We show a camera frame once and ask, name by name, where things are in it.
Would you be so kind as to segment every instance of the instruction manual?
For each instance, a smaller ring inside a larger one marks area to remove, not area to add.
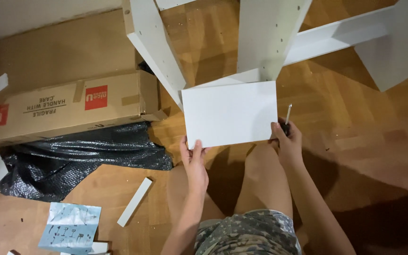
[[[38,246],[49,251],[87,255],[91,251],[101,207],[51,203]]]

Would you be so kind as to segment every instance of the person's left hand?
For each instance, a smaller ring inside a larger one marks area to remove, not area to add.
[[[185,171],[188,177],[189,193],[198,193],[204,196],[207,191],[208,175],[204,167],[204,156],[210,148],[202,148],[201,140],[196,140],[193,150],[187,147],[187,136],[183,136],[180,141],[180,156],[184,162]]]

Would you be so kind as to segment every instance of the hand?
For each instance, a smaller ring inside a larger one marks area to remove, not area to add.
[[[204,156],[210,148],[202,148],[201,140],[196,140],[193,150],[187,147],[187,136],[180,141],[180,156],[188,177],[188,192],[204,196],[207,191],[208,175],[204,167]]]
[[[279,121],[285,123],[284,118],[279,118]],[[278,138],[280,142],[280,149],[278,151],[278,156],[280,163],[284,166],[297,166],[298,164],[303,164],[302,157],[302,132],[298,130],[297,126],[289,121],[291,129],[289,130],[289,137],[284,134],[281,129],[280,123],[271,123],[272,133]]]

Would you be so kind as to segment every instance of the screwdriver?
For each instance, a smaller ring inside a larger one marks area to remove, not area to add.
[[[292,104],[289,105],[289,109],[287,109],[287,116],[286,116],[286,122],[280,123],[281,129],[284,131],[284,134],[286,136],[289,136],[291,134],[290,129],[291,129],[291,125],[289,124],[289,115],[291,115],[291,107]]]

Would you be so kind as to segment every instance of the white wall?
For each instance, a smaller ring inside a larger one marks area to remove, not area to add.
[[[0,38],[120,7],[121,0],[0,0]]]

